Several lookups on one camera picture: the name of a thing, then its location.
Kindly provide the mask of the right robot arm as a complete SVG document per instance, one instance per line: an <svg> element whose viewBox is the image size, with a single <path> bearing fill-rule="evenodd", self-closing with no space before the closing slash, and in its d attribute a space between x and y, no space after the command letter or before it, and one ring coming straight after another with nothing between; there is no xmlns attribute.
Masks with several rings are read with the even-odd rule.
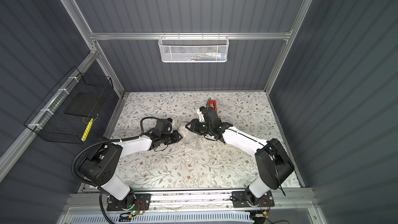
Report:
<svg viewBox="0 0 398 224"><path fill-rule="evenodd" d="M257 178L246 187L246 199L252 204L270 190L279 189L295 168L281 142L264 140L247 134L233 124L223 122L213 107L200 107L198 118L186 124L186 129L208 140L221 141L255 158Z"/></svg>

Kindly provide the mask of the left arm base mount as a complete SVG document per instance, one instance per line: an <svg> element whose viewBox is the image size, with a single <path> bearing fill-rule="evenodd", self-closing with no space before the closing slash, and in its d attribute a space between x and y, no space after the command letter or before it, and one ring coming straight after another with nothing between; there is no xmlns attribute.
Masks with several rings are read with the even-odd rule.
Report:
<svg viewBox="0 0 398 224"><path fill-rule="evenodd" d="M146 211L151 203L151 194L129 194L124 200L110 197L107 200L107 211Z"/></svg>

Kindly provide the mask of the clear bubble wrap sheet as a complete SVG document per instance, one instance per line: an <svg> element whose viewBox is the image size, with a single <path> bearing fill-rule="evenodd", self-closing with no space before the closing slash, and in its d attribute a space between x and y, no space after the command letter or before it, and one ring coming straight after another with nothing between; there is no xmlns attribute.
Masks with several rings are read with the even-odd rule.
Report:
<svg viewBox="0 0 398 224"><path fill-rule="evenodd" d="M204 148L204 141L201 136L189 131L186 128L187 122L177 122L174 125L174 130L182 136L182 139L178 142L179 145L183 145L187 148L200 150Z"/></svg>

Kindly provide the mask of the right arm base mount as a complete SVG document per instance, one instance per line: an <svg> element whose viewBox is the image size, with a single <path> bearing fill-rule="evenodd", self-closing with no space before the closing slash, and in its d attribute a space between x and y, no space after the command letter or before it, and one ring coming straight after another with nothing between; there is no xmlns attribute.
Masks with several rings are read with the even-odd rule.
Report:
<svg viewBox="0 0 398 224"><path fill-rule="evenodd" d="M245 207L274 207L274 199L271 191L266 192L263 196L257 198L250 191L233 191L230 196L230 201L235 208Z"/></svg>

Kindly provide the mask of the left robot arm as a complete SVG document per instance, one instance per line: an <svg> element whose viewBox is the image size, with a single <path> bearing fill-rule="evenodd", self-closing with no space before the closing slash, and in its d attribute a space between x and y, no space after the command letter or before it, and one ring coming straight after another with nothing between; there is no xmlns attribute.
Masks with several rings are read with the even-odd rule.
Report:
<svg viewBox="0 0 398 224"><path fill-rule="evenodd" d="M131 138L104 139L82 150L73 159L71 173L78 181L91 185L119 203L135 204L135 191L117 174L119 160L134 153L176 144L182 135L173 129L173 120L144 117L140 134Z"/></svg>

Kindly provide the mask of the red tape dispenser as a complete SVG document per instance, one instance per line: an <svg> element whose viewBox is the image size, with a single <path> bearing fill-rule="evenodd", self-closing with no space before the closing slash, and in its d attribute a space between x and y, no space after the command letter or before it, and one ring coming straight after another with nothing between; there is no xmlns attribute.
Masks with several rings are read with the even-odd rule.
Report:
<svg viewBox="0 0 398 224"><path fill-rule="evenodd" d="M207 107L212 107L217 112L217 102L216 102L216 100L210 99L207 102Z"/></svg>

